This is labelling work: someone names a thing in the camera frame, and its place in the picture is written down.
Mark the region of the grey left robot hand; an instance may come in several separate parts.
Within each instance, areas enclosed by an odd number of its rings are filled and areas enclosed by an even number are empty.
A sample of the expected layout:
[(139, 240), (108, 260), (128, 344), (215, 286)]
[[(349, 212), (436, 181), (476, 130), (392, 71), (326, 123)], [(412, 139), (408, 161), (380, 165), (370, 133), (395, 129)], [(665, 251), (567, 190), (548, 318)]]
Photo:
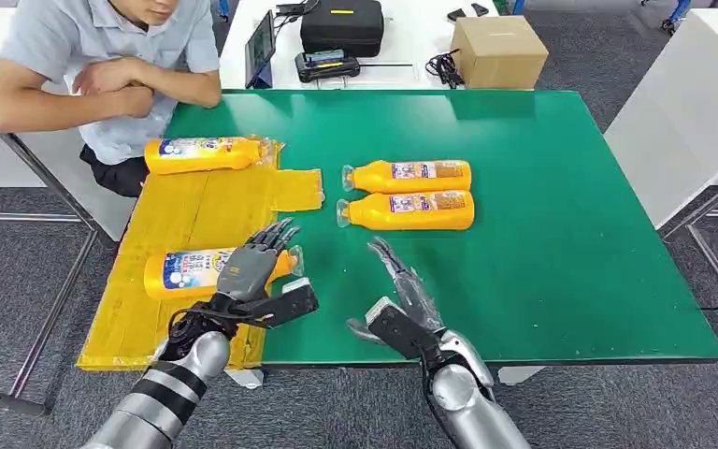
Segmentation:
[(252, 234), (227, 259), (216, 282), (216, 293), (234, 301), (249, 302), (262, 296), (280, 253), (300, 229), (284, 218)]

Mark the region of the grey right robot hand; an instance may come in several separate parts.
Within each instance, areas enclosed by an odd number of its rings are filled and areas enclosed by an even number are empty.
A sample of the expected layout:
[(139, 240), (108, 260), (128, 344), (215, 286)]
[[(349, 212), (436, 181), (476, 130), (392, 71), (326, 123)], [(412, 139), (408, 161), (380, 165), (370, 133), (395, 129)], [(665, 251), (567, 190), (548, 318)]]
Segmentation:
[(377, 254), (390, 274), (398, 297), (397, 304), (418, 325), (440, 339), (447, 327), (442, 322), (432, 296), (427, 293), (422, 278), (395, 254), (386, 240), (376, 236), (367, 247)]

